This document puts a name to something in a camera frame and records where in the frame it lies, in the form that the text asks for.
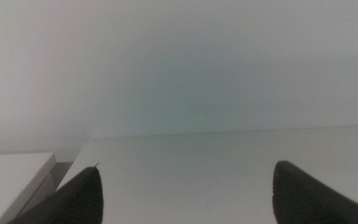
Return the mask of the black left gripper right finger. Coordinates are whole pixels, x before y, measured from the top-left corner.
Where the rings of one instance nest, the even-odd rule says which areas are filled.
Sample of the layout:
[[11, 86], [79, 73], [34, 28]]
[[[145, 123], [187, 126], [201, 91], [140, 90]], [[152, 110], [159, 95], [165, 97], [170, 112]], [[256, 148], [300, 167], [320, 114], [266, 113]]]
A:
[[358, 203], [288, 161], [276, 163], [272, 207], [277, 223], [358, 223]]

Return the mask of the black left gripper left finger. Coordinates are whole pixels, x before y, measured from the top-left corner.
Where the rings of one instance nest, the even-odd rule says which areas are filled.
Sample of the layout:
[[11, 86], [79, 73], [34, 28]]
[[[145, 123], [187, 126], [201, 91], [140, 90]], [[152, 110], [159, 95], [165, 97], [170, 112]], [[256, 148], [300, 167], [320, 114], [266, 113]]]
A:
[[104, 199], [97, 167], [87, 167], [9, 224], [101, 224]]

